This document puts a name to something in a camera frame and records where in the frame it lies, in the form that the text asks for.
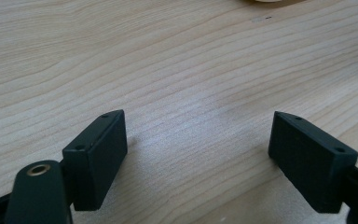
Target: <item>wooden table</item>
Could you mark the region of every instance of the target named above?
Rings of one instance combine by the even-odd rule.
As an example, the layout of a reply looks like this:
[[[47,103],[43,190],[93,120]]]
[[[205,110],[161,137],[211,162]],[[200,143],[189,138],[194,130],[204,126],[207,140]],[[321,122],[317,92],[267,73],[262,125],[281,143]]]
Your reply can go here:
[[[98,115],[129,154],[75,223],[344,223],[267,154],[273,112],[358,150],[358,0],[1,0],[0,196]]]

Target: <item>wood grain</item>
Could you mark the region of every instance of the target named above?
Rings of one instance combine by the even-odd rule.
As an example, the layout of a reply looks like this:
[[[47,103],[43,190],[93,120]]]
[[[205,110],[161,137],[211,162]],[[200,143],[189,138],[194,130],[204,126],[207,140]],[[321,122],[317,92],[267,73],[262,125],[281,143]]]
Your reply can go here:
[[[0,1],[0,196],[115,109],[129,154],[76,223],[344,223],[267,148],[281,110],[358,150],[358,0]]]

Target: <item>small hole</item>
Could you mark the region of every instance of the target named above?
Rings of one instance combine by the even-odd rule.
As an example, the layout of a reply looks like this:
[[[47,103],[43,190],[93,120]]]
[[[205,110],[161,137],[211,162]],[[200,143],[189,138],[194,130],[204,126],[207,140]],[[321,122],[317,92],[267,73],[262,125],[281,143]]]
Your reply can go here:
[[[80,150],[80,149],[83,149],[83,148],[84,148],[83,145],[79,145],[79,146],[76,146],[76,147],[75,147],[75,149],[77,149],[77,150]]]
[[[336,151],[338,152],[345,152],[345,149],[342,147],[336,147]]]
[[[50,169],[50,165],[48,164],[36,165],[27,171],[27,175],[30,176],[42,175],[45,172],[47,172],[49,169]]]

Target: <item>black plastic block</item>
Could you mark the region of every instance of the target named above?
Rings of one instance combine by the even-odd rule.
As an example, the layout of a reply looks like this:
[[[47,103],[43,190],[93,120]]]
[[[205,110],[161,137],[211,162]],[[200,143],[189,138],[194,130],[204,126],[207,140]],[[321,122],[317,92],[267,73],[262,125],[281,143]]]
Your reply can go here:
[[[269,156],[319,213],[337,213],[340,185],[358,152],[303,118],[275,112]]]
[[[98,117],[62,154],[64,169],[73,176],[75,210],[99,209],[127,154],[124,111]]]

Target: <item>light wood surface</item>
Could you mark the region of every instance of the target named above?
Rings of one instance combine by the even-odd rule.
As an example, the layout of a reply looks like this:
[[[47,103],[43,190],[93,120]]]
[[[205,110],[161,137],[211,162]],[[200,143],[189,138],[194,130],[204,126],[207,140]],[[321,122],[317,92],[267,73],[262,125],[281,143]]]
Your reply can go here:
[[[0,196],[116,109],[129,154],[75,223],[345,223],[267,149],[281,110],[358,150],[358,0],[0,0]]]

